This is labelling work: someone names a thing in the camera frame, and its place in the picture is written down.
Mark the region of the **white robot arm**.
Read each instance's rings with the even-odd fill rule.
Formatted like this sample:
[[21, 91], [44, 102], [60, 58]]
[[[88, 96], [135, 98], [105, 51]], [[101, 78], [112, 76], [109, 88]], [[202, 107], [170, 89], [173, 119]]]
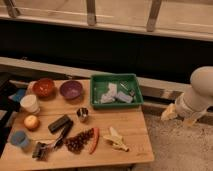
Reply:
[[185, 120], [197, 120], [213, 106], [213, 66], [204, 66], [193, 71], [190, 87], [187, 88], [174, 103], [162, 112], [163, 121], [177, 116]]

